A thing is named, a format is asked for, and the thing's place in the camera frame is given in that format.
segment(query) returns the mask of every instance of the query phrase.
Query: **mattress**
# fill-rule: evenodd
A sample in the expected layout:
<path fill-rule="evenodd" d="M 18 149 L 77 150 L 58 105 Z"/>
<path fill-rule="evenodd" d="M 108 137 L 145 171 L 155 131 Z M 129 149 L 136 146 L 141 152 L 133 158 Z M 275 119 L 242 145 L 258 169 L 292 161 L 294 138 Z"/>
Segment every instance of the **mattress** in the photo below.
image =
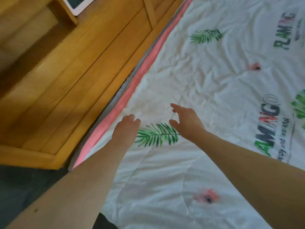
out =
<path fill-rule="evenodd" d="M 124 115 L 141 119 L 101 213 L 125 229 L 270 228 L 203 151 L 167 127 L 177 120 L 170 103 L 193 108 L 220 138 L 305 169 L 304 41 L 305 0 L 186 0 L 75 164 Z M 162 133 L 143 137 L 150 130 Z"/>

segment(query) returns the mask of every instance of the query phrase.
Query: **person's right arm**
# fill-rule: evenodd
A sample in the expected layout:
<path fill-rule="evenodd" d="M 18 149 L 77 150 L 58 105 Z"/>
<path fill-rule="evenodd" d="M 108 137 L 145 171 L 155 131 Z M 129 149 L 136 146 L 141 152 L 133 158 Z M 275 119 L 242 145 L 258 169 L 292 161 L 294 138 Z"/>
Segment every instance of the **person's right arm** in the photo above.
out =
<path fill-rule="evenodd" d="M 205 130 L 196 112 L 171 104 L 170 124 L 196 144 L 274 229 L 305 228 L 305 171 L 227 142 Z"/>

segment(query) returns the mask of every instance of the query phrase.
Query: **person's left hand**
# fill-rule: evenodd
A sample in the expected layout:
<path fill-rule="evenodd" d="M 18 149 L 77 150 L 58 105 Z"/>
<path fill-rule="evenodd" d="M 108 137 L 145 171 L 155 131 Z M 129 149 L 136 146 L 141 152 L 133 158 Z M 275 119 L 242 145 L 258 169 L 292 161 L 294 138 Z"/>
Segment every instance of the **person's left hand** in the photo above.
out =
<path fill-rule="evenodd" d="M 140 127 L 140 119 L 135 119 L 135 115 L 131 114 L 129 116 L 124 116 L 122 121 L 120 121 L 112 134 L 112 140 L 124 146 L 132 146 L 135 138 L 138 134 L 138 129 Z"/>

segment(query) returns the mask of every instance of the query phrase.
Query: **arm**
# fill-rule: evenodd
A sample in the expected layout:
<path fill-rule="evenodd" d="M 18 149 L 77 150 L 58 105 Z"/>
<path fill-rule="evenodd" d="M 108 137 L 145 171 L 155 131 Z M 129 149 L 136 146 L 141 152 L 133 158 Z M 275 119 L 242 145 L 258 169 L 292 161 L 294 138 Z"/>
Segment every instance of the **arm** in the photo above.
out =
<path fill-rule="evenodd" d="M 202 149 L 274 229 L 305 225 L 305 172 L 207 132 L 190 108 L 171 104 L 179 122 L 170 124 Z"/>
<path fill-rule="evenodd" d="M 134 118 L 124 116 L 103 148 L 59 180 L 7 229 L 92 228 L 116 170 L 137 136 L 140 120 Z"/>

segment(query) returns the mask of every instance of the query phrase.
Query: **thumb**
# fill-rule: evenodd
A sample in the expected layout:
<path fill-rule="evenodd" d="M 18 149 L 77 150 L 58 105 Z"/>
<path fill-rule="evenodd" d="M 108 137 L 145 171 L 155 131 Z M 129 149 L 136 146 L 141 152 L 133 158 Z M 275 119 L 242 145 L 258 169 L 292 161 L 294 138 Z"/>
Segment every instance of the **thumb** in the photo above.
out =
<path fill-rule="evenodd" d="M 171 126 L 174 127 L 175 130 L 179 131 L 179 129 L 178 129 L 178 128 L 179 128 L 179 124 L 178 124 L 177 121 L 175 121 L 175 120 L 169 120 L 169 123 L 170 123 Z"/>

